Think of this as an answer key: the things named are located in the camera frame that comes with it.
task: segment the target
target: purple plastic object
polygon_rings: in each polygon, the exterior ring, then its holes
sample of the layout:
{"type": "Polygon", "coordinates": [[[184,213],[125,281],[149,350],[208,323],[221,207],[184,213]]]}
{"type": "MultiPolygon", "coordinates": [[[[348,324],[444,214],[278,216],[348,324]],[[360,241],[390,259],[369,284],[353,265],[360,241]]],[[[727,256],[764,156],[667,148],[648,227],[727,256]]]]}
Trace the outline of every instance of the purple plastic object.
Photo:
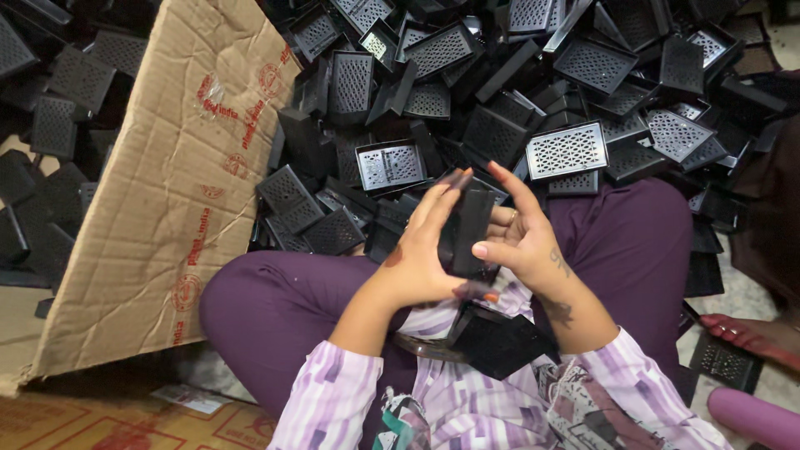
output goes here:
{"type": "Polygon", "coordinates": [[[708,411],[720,424],[772,450],[791,450],[800,442],[800,414],[729,388],[716,388],[708,411]]]}

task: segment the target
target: hand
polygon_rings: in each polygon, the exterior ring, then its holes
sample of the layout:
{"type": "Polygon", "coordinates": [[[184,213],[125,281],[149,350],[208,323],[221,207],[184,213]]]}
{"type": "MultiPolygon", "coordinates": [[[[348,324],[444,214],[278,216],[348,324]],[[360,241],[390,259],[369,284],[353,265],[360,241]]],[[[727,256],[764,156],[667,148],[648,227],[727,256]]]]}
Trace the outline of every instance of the hand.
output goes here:
{"type": "Polygon", "coordinates": [[[517,209],[494,207],[486,241],[473,245],[472,254],[508,267],[535,294],[558,290],[574,274],[562,257],[553,227],[536,196],[494,161],[489,172],[511,194],[517,209]]]}
{"type": "Polygon", "coordinates": [[[461,196],[461,190],[471,180],[472,169],[457,169],[427,191],[411,215],[397,247],[359,293],[368,291],[373,301],[383,302],[392,311],[454,296],[497,300],[496,291],[447,275],[439,263],[442,227],[461,196]]]}

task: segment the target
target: lavender patterned shirt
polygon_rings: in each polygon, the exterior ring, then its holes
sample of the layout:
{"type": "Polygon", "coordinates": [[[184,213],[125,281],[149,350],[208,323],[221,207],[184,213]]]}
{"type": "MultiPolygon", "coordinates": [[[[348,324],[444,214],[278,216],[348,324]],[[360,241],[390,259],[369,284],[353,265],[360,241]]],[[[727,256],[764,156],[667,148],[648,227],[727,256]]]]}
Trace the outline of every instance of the lavender patterned shirt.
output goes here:
{"type": "MultiPolygon", "coordinates": [[[[531,292],[503,268],[495,287],[508,316],[533,321],[531,292]]],[[[414,309],[399,332],[443,339],[458,302],[414,309]]],[[[594,352],[540,356],[503,381],[466,364],[418,358],[410,395],[383,395],[387,431],[367,436],[373,449],[642,448],[732,449],[722,434],[684,406],[672,383],[620,330],[594,352]]],[[[268,449],[352,449],[376,396],[379,357],[323,341],[294,381],[268,449]]]]}

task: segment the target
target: purple trousers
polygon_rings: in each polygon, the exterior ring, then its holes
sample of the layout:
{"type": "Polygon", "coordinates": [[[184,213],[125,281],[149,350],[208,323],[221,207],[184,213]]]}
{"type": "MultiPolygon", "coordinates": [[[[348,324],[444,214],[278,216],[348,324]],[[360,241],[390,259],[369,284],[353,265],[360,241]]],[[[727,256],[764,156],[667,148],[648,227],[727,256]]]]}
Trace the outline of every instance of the purple trousers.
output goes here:
{"type": "MultiPolygon", "coordinates": [[[[605,185],[594,197],[551,200],[550,221],[574,272],[673,378],[692,237],[686,200],[657,179],[619,189],[605,185]]],[[[377,267],[363,256],[240,256],[202,293],[202,328],[250,394],[278,418],[306,355],[328,339],[350,297],[377,267]]],[[[532,306],[536,323],[545,323],[538,301],[532,306]]],[[[399,328],[407,316],[400,311],[390,328],[399,328]]],[[[382,357],[378,396],[386,386],[411,393],[416,357],[391,343],[382,357]]],[[[364,423],[366,448],[379,424],[379,404],[373,402],[364,423]]]]}

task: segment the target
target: cardboard box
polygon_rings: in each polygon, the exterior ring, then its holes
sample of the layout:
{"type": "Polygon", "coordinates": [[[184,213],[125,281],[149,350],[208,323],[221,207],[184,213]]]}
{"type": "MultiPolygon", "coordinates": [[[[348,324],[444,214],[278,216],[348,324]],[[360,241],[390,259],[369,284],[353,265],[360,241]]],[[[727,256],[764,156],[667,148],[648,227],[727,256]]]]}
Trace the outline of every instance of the cardboard box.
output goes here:
{"type": "Polygon", "coordinates": [[[254,1],[163,2],[50,315],[28,323],[33,309],[14,305],[30,293],[6,308],[3,323],[26,326],[0,336],[0,395],[202,339],[200,292],[246,250],[299,71],[254,1]]]}

